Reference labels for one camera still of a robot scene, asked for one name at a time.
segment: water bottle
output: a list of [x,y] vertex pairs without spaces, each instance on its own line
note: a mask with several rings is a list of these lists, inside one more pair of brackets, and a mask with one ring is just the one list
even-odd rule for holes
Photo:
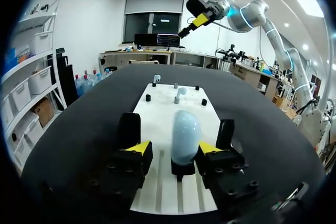
[[91,81],[93,80],[92,75],[89,74],[87,70],[84,71],[84,75],[82,77],[82,81],[84,81],[84,76],[87,76],[88,80],[91,80]]
[[88,76],[84,76],[84,83],[83,83],[83,92],[88,92],[93,87],[93,82],[89,80]]
[[83,94],[83,82],[78,77],[78,74],[76,75],[75,85],[76,85],[77,95],[78,97],[81,97],[81,95]]
[[101,74],[98,73],[98,74],[96,75],[96,79],[95,79],[95,82],[94,82],[93,85],[94,85],[94,86],[97,85],[97,83],[99,83],[101,80],[102,80],[102,78],[101,78]]
[[101,79],[106,79],[110,75],[110,69],[106,69],[104,74],[101,76]]

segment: window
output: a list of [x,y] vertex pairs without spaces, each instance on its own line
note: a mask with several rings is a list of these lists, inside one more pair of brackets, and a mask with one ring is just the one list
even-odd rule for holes
[[149,13],[129,14],[125,17],[124,42],[134,42],[135,34],[148,33]]
[[178,34],[180,14],[177,13],[154,13],[154,34]]
[[177,34],[179,13],[137,13],[125,17],[124,42],[134,42],[135,34]]

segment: white storage bin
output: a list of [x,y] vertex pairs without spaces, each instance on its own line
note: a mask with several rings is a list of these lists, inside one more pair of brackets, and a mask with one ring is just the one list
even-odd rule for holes
[[17,110],[21,111],[32,99],[29,92],[28,79],[16,86],[10,94],[14,100]]
[[1,103],[1,120],[4,131],[11,124],[13,119],[14,115],[12,112],[11,104],[9,103],[9,95],[8,95],[4,98],[4,100]]
[[52,31],[44,31],[43,33],[35,34],[29,48],[32,55],[38,55],[52,48]]
[[32,151],[32,149],[29,147],[25,137],[22,136],[18,145],[17,145],[17,148],[14,150],[14,155],[19,160],[22,167],[24,167],[24,165],[27,161],[27,158],[30,155],[31,151]]
[[41,94],[51,86],[51,66],[29,77],[29,90],[31,94]]
[[33,149],[43,133],[44,131],[39,122],[38,115],[31,111],[28,111],[27,114],[25,114],[20,122],[15,126],[7,141],[11,146],[12,151],[15,153],[15,151],[18,149],[18,144],[19,141],[21,141],[22,137],[24,137],[29,147]]
[[31,148],[35,146],[35,144],[38,142],[38,140],[44,133],[40,121],[38,119],[39,117],[35,113],[29,113],[25,115],[25,117],[23,118],[23,120],[27,120],[27,122],[29,122],[27,126],[24,125],[26,130],[23,132],[23,134],[28,144],[31,146]]

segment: cardboard box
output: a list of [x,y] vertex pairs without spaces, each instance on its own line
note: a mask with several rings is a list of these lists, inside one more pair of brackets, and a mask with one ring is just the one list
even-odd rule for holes
[[32,111],[38,115],[42,127],[54,117],[54,108],[48,98],[42,98],[33,108]]
[[281,107],[283,101],[284,101],[284,98],[283,98],[283,97],[278,97],[277,102],[276,102],[275,105],[276,105],[277,107]]

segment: computer monitor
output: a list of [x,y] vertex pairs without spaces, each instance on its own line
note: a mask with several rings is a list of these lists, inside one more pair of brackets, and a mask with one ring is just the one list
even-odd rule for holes
[[134,43],[138,46],[155,47],[158,43],[157,34],[135,34]]

